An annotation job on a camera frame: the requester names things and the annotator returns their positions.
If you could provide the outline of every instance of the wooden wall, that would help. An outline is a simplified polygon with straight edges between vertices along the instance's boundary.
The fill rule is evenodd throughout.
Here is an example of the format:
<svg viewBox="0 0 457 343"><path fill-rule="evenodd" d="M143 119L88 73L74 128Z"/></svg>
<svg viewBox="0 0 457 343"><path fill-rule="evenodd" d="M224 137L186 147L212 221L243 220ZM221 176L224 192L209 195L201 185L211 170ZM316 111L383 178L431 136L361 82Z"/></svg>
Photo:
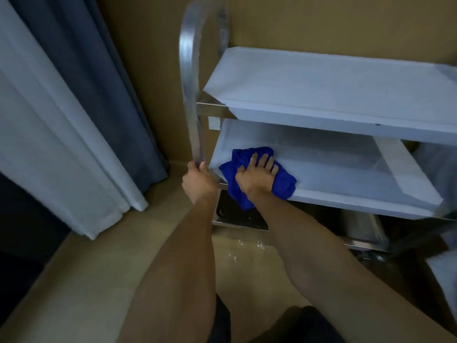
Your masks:
<svg viewBox="0 0 457 343"><path fill-rule="evenodd" d="M191 0L98 0L159 147L191 159L182 106L178 38ZM457 62L457 0L225 0L230 45ZM203 86L217 64L217 28L204 30ZM218 132L203 122L206 151Z"/></svg>

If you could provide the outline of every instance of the hand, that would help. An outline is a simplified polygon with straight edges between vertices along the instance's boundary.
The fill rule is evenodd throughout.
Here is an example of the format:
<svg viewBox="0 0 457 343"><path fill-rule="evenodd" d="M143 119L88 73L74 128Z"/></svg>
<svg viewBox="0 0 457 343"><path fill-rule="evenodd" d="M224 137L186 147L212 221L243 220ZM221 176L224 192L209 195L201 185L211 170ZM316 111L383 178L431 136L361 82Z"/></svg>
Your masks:
<svg viewBox="0 0 457 343"><path fill-rule="evenodd" d="M216 200L218 192L218 186L208 172L206 162L202 162L199 169L193 161L187 164L187 173L182 178L182 188L193 204L202 198Z"/></svg>
<svg viewBox="0 0 457 343"><path fill-rule="evenodd" d="M275 158L273 156L267 162L268 154L262 155L259 164L256 166L257 156L257 153L254 153L249 160L248 168L245 169L244 166L240 166L235 176L239 188L248 198L257 192L270 192L276 173L279 171L279 167L274 165Z"/></svg>

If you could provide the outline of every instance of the dark blue curtain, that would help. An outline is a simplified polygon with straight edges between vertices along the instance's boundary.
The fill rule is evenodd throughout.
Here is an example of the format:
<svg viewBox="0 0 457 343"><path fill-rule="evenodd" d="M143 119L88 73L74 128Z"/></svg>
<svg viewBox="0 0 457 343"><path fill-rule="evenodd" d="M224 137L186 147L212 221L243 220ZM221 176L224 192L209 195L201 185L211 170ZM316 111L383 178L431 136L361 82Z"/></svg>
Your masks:
<svg viewBox="0 0 457 343"><path fill-rule="evenodd" d="M9 0L138 188L167 178L95 0Z"/></svg>

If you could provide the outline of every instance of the microfiber towel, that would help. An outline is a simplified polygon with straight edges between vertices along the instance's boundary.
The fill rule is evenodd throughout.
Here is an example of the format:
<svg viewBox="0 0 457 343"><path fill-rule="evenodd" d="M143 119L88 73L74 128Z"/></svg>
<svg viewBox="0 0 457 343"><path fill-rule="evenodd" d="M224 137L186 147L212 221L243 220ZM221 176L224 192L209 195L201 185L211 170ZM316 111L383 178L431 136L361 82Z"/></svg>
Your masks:
<svg viewBox="0 0 457 343"><path fill-rule="evenodd" d="M273 156L273 149L270 147L233 149L232 160L219 166L219 169L222 171L222 174L228 183L228 194L239 203L243 210L254 208L254 205L248 200L246 194L239 188L238 183L235 180L235 175L241 165L245 168L248 167L249 160L254 153L258 154L257 159L260 159L260 157L264 154L268 154L268 158L270 158L270 156ZM294 176L284 170L284 168L277 161L275 161L275 165L279 167L279 171L276 174L271 192L276 197L287 200L295 191L295 184L297 183L297 180Z"/></svg>

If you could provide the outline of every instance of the floor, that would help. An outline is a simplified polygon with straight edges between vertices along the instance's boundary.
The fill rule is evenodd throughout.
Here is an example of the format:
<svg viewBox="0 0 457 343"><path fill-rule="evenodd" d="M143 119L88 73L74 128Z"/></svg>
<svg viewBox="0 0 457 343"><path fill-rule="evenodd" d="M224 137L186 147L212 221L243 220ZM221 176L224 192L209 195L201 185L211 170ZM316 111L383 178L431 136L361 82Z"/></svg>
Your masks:
<svg viewBox="0 0 457 343"><path fill-rule="evenodd" d="M191 207L180 170L95 241L71 233L0 329L0 342L115 342L134 290ZM231 311L232 342L248 342L309 303L289 281L268 232L214 230L217 291Z"/></svg>

